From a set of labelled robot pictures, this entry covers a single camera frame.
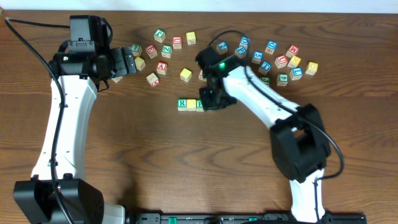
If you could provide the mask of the yellow O block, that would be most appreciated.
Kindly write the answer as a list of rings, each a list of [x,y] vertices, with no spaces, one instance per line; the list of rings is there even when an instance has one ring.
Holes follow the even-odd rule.
[[[196,111],[196,110],[197,110],[197,100],[187,99],[187,111]]]

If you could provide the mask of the green R block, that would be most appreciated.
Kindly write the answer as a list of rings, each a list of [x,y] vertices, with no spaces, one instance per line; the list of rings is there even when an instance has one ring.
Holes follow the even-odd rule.
[[[185,99],[185,98],[178,99],[177,109],[179,111],[186,111],[187,110],[187,99]]]

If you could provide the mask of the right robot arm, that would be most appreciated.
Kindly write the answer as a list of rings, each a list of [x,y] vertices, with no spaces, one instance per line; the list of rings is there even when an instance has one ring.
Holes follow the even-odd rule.
[[[198,54],[195,60],[207,79],[200,89],[204,110],[240,101],[252,111],[269,128],[273,161],[290,182],[293,217],[298,222],[319,221],[325,214],[320,184],[330,146],[318,110],[280,96],[236,56]]]

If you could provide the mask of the green B block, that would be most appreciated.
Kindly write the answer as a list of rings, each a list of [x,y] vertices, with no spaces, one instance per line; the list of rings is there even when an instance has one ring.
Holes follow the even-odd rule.
[[[203,104],[201,100],[197,100],[196,102],[196,111],[204,111]]]

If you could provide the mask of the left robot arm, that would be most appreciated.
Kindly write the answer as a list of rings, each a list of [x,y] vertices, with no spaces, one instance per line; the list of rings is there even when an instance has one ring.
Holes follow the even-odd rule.
[[[136,72],[130,47],[57,52],[49,62],[52,104],[45,141],[30,180],[17,181],[14,200],[30,223],[134,223],[85,182],[85,144],[99,82]]]

